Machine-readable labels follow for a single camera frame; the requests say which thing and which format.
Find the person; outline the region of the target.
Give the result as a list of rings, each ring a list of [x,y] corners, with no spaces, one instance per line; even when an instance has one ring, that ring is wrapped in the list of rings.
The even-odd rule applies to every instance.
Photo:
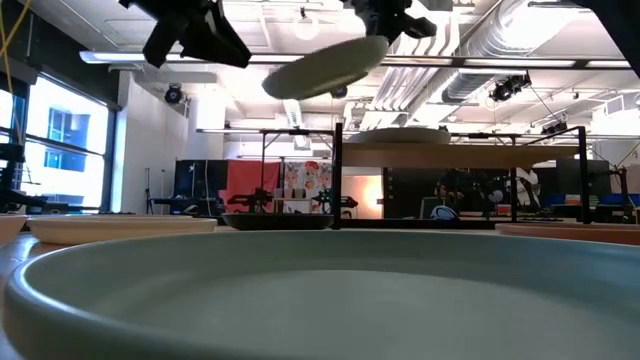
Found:
[[[450,168],[437,181],[434,195],[457,213],[480,211],[488,217],[490,183],[488,175],[478,169]]]
[[[519,206],[527,212],[540,209],[540,184],[537,174],[532,168],[517,168],[517,197]]]

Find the blue table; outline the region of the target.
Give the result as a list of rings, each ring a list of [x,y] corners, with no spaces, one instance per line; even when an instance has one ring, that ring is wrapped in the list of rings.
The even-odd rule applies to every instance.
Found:
[[[543,201],[544,206],[556,206],[556,205],[580,205],[581,198],[579,195],[570,194],[552,194],[546,197]],[[592,195],[590,197],[590,206],[599,205],[613,205],[622,206],[626,201],[629,201],[635,207],[640,207],[640,193],[631,193],[627,197],[622,194],[607,194],[607,195]]]

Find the floral partition panel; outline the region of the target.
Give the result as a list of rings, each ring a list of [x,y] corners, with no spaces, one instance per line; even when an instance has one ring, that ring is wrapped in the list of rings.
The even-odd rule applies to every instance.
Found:
[[[331,189],[332,165],[328,162],[286,162],[284,197],[310,199]]]

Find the terracotta plate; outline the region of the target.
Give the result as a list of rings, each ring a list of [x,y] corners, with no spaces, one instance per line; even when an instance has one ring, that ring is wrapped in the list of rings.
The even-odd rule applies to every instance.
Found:
[[[501,235],[591,241],[640,246],[640,225],[551,222],[499,223]]]

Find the sage green plate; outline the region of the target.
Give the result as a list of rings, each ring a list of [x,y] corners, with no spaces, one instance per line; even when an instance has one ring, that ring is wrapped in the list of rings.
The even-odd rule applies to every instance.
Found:
[[[18,266],[40,360],[640,360],[640,248],[392,231],[106,241]]]

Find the blue white ball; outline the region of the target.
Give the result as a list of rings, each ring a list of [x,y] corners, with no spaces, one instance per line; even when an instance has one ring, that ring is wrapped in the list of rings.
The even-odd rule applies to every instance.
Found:
[[[459,216],[452,208],[445,205],[438,205],[433,208],[430,219],[436,221],[457,221]]]

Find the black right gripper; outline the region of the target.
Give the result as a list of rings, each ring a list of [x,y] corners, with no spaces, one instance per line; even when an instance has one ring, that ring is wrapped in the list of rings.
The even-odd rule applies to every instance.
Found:
[[[343,0],[346,8],[353,9],[367,33],[384,38],[391,46],[403,32],[403,16],[414,0]]]

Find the black machine stand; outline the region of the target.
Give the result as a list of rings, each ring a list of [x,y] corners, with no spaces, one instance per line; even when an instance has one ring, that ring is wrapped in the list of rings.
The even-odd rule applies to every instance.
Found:
[[[4,166],[0,166],[0,213],[14,211],[28,201],[23,194],[13,189],[16,164],[23,159],[22,146],[0,143],[0,160],[6,162]]]

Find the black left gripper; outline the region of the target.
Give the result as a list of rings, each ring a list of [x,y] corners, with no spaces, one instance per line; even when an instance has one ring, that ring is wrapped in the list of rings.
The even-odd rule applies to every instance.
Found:
[[[249,64],[252,54],[226,18],[217,12],[206,18],[215,8],[213,0],[119,0],[119,4],[126,9],[139,8],[155,25],[169,21],[176,42],[183,46],[181,57],[238,68]]]

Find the red partition panel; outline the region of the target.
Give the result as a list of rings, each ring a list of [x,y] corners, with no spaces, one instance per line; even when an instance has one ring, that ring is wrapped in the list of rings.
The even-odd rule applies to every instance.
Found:
[[[220,195],[224,198],[228,212],[247,212],[248,207],[240,204],[230,204],[234,195],[251,195],[255,189],[263,185],[263,189],[272,193],[280,179],[280,164],[278,162],[229,160],[227,171],[227,187]]]

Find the black partition panel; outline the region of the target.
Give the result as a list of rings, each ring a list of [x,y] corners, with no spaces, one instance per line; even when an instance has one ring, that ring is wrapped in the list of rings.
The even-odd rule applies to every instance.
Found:
[[[204,216],[224,211],[223,192],[227,188],[226,160],[179,160],[174,175],[175,198],[190,200]]]

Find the black background rig frame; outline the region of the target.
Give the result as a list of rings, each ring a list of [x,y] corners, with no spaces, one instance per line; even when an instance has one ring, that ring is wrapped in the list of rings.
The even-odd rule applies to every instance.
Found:
[[[338,159],[341,159],[342,155],[342,144],[343,144],[343,132],[342,125],[339,124],[336,130],[321,130],[321,129],[302,129],[302,128],[291,128],[291,129],[249,129],[249,128],[238,128],[238,129],[197,129],[197,133],[206,133],[206,134],[242,134],[242,135],[253,135],[259,134],[261,136],[261,180],[260,180],[260,189],[264,189],[264,163],[266,160],[266,150],[268,147],[281,135],[288,136],[306,136],[306,137],[318,137],[322,141],[325,141],[326,137],[332,138],[332,143],[326,143],[326,146],[332,151],[331,163],[335,165],[335,156],[338,156]]]

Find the cream white plate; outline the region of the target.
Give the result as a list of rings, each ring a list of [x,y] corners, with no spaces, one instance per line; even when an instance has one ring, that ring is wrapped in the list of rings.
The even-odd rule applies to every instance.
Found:
[[[34,216],[26,221],[40,242],[80,245],[130,238],[213,232],[212,218],[184,215]]]

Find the wide black partition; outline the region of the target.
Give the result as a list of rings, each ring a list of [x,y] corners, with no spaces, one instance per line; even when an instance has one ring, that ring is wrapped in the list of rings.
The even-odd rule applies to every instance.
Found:
[[[383,215],[386,219],[429,219],[440,204],[436,185],[442,169],[383,169]]]

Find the dark brown plate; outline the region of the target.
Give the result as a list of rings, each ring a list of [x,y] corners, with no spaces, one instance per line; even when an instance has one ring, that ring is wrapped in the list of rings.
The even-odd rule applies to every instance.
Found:
[[[333,215],[326,214],[225,213],[222,218],[241,231],[321,230],[334,221]]]

